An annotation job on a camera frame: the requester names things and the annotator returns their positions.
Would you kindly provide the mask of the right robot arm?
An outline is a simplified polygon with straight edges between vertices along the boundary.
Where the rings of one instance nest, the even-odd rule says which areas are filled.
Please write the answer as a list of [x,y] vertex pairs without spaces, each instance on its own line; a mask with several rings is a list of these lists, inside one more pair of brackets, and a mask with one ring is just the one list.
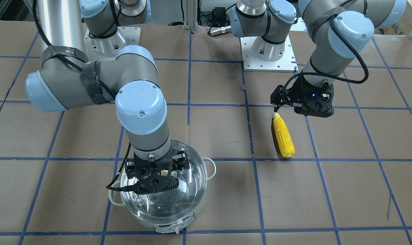
[[115,102],[134,156],[122,165],[137,183],[107,188],[150,194],[178,188],[172,171],[189,169],[187,153],[171,148],[167,103],[151,53],[131,45],[122,25],[145,23],[147,0],[34,0],[34,22],[45,43],[41,70],[26,93],[42,112]]

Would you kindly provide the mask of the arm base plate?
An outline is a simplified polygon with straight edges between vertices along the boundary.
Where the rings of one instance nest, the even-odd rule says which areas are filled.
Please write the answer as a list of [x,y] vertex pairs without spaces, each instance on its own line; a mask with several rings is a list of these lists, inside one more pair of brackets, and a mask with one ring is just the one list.
[[289,36],[286,37],[284,43],[279,45],[267,43],[262,37],[242,37],[240,45],[245,71],[298,71]]
[[115,35],[106,39],[91,39],[86,30],[84,43],[85,54],[90,62],[115,60],[117,52],[127,45],[138,45],[141,36],[140,27],[118,27]]

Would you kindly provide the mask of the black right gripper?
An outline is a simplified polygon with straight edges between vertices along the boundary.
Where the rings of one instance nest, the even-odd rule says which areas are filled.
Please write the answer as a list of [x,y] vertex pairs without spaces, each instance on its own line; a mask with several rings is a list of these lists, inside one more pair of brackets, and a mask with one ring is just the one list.
[[151,194],[178,188],[178,178],[171,175],[172,171],[189,169],[186,150],[176,152],[170,149],[162,158],[156,159],[150,154],[148,160],[139,158],[136,154],[127,159],[125,173],[128,179],[137,179],[133,185],[120,187],[120,191],[133,191],[135,194]]

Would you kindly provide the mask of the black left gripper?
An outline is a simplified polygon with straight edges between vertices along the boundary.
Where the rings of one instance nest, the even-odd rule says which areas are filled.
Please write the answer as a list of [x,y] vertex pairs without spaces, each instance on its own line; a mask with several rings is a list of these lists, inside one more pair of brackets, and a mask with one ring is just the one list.
[[292,88],[285,92],[283,85],[278,85],[270,95],[270,104],[274,112],[285,104],[294,107],[295,113],[304,116],[327,118],[334,114],[332,98],[333,84],[324,82],[321,87],[310,84],[304,77],[299,77]]

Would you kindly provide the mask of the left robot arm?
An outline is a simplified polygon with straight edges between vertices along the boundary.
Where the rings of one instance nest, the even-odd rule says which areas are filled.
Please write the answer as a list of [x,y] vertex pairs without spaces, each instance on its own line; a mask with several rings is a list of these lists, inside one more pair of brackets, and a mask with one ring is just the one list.
[[270,95],[277,112],[287,104],[297,114],[327,118],[334,114],[335,80],[352,84],[369,77],[362,51],[377,27],[403,16],[406,0],[238,0],[229,18],[235,37],[256,37],[253,51],[259,59],[280,58],[296,17],[301,16],[316,45],[303,70]]

